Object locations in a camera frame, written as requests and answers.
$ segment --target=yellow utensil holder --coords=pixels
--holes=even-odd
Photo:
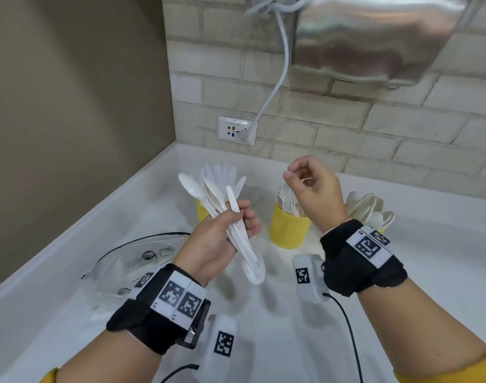
[[[201,223],[205,217],[209,216],[209,212],[204,208],[203,205],[201,205],[201,202],[199,200],[196,200],[197,202],[197,216],[199,217],[199,223]]]
[[[302,244],[310,223],[309,218],[298,218],[288,214],[282,211],[278,204],[275,203],[272,225],[270,227],[270,238],[278,247],[296,249]]]

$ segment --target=yellow sleeve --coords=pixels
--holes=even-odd
[[[430,378],[407,378],[394,372],[400,383],[486,383],[486,359],[465,368],[463,371]]]
[[[55,383],[55,375],[58,370],[58,368],[51,370],[39,383]]]

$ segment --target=stainless steel hand dryer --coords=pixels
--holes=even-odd
[[[295,68],[348,82],[413,86],[470,0],[311,0],[298,11]]]

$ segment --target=beige wall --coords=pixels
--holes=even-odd
[[[415,87],[291,70],[254,147],[215,135],[217,115],[253,119],[282,72],[275,19],[245,16],[246,3],[163,0],[179,141],[283,161],[315,154],[337,172],[486,199],[486,0],[472,1]]]
[[[161,0],[0,0],[0,282],[175,139]]]

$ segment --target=hand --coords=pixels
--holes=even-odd
[[[243,218],[248,238],[261,230],[259,219],[249,208],[250,201],[238,200],[238,205],[240,213],[228,210],[214,219],[208,216],[199,223],[173,261],[202,286],[219,275],[236,254],[226,233],[231,223]]]
[[[349,219],[338,177],[314,156],[296,159],[284,172],[305,215],[325,233]]]

